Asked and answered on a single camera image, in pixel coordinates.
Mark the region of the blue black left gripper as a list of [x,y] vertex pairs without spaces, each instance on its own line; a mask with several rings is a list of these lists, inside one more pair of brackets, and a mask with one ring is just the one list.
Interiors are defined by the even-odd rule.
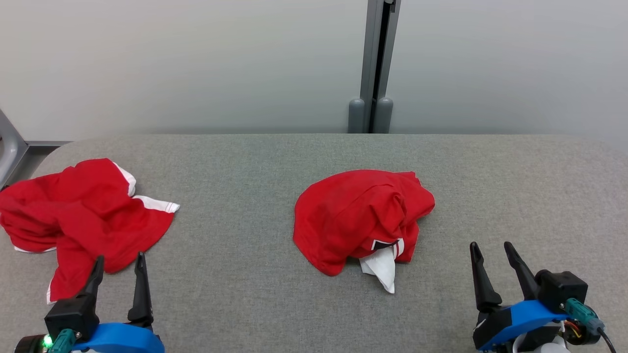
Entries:
[[[85,286],[76,294],[76,298],[97,298],[97,292],[103,281],[104,256],[99,255],[88,275]],[[128,311],[128,324],[104,323],[98,325],[90,340],[76,343],[74,353],[164,353],[163,342],[148,328],[154,322],[151,302],[150,282],[146,268],[144,252],[137,254],[135,260],[135,289],[133,304]]]

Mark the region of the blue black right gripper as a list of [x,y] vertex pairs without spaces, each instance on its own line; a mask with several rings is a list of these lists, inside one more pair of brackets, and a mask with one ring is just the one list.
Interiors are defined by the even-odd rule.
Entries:
[[536,300],[540,287],[532,271],[511,242],[504,243],[504,250],[524,295],[524,301],[508,307],[501,307],[502,298],[488,277],[478,244],[470,243],[475,303],[480,312],[472,335],[477,351],[493,351],[522,334],[568,318],[564,312],[553,313]]

